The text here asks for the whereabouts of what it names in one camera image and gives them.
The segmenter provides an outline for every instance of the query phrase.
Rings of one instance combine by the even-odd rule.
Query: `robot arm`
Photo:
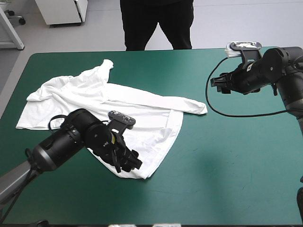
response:
[[[236,91],[244,95],[259,92],[271,85],[274,95],[277,90],[286,110],[303,109],[303,50],[300,47],[272,48],[261,57],[259,43],[234,42],[228,44],[229,57],[242,57],[236,70],[222,73],[211,79],[211,86],[218,92],[230,94]],[[291,111],[303,132],[303,113]]]
[[[126,172],[139,169],[142,161],[138,159],[138,152],[130,151],[122,136],[126,129],[132,129],[135,119],[117,111],[109,112],[108,116],[111,120],[108,125],[85,109],[53,117],[51,120],[64,118],[60,129],[32,152],[27,149],[29,159],[0,177],[0,219],[4,206],[18,197],[30,181],[45,171],[57,169],[83,147],[92,149],[96,156],[115,166],[118,173],[121,169]]]

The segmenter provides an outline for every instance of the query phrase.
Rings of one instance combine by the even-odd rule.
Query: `black pants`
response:
[[[148,6],[133,0],[120,0],[127,51],[141,51],[159,23],[172,47],[191,49],[190,27],[194,19],[193,0],[164,6]]]

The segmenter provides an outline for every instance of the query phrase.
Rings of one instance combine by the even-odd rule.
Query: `tabletop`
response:
[[[26,159],[25,148],[50,135],[15,129],[26,97],[50,78],[77,76],[110,59],[110,83],[205,102],[207,76],[224,57],[223,49],[34,54],[0,119],[0,175]],[[240,60],[225,61],[214,76],[234,70]],[[270,86],[246,96],[210,87],[209,98],[228,114],[284,109]],[[185,113],[177,140],[151,178],[121,179],[84,148],[31,182],[6,223],[300,224],[302,141],[295,117],[287,113],[248,119],[210,109],[201,116]]]

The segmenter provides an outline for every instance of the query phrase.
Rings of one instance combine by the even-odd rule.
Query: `wrinkled fabric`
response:
[[[124,178],[150,177],[165,158],[176,140],[183,121],[183,112],[205,114],[204,103],[173,96],[159,96],[132,87],[108,83],[110,60],[101,66],[82,72],[79,76],[59,76],[44,83],[27,97],[27,104],[17,123],[17,129],[47,130],[56,115],[85,108],[101,121],[107,113],[119,111],[133,117],[136,124],[123,134],[127,147],[139,153],[143,162],[139,170],[117,173],[115,167],[95,156],[111,172]],[[51,122],[59,128],[63,119]]]

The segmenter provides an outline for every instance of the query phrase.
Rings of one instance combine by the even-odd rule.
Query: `shirt sleeve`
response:
[[[109,101],[172,109],[191,114],[207,113],[206,105],[193,99],[175,96],[160,96],[136,88],[110,83],[107,83],[105,88]]]

